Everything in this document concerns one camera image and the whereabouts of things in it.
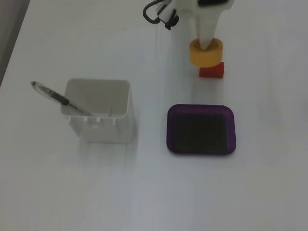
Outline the white tapered gripper finger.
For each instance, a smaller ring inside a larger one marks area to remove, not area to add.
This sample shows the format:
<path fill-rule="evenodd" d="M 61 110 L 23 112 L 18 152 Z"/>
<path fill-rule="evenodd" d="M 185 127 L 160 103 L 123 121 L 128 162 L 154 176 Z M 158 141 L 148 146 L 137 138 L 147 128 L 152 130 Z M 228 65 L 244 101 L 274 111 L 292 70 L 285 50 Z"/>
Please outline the white tapered gripper finger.
<path fill-rule="evenodd" d="M 214 38 L 221 13 L 222 9 L 199 9 L 195 11 L 197 36 L 202 50 L 206 50 Z"/>

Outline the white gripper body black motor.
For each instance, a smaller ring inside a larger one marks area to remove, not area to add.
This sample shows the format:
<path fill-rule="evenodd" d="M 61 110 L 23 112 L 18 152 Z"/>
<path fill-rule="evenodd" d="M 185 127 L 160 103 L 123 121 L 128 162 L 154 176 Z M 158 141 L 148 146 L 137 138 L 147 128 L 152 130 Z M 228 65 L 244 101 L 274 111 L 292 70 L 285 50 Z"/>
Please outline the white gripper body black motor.
<path fill-rule="evenodd" d="M 221 14 L 232 7 L 234 0 L 179 0 L 177 9 L 193 15 Z"/>

